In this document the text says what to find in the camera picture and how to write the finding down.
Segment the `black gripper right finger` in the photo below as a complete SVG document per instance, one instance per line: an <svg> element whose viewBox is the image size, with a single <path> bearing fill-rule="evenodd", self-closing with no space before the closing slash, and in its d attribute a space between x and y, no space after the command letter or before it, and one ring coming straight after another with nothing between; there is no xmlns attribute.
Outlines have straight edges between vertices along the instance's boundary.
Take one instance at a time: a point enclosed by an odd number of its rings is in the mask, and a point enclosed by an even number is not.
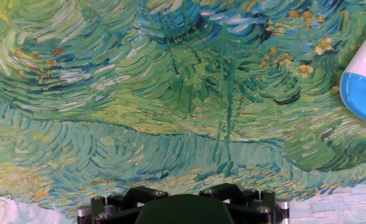
<svg viewBox="0 0 366 224"><path fill-rule="evenodd" d="M227 217L229 223L289 224L289 202L278 199L270 189L224 183L202 189L199 195L215 199L212 211Z"/></svg>

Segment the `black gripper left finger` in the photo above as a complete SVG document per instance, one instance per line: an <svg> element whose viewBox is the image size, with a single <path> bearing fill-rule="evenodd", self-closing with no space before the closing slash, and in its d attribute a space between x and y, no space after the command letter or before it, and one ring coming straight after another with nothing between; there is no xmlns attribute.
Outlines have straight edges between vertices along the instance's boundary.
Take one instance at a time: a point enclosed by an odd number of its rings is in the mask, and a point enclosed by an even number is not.
<svg viewBox="0 0 366 224"><path fill-rule="evenodd" d="M106 221L113 221L115 215L124 215L123 218L129 219L129 213L137 212L140 206L167 196L168 193L163 190L144 186L130 188L125 195L95 196L90 199L88 205L77 208L77 223L105 223Z"/></svg>

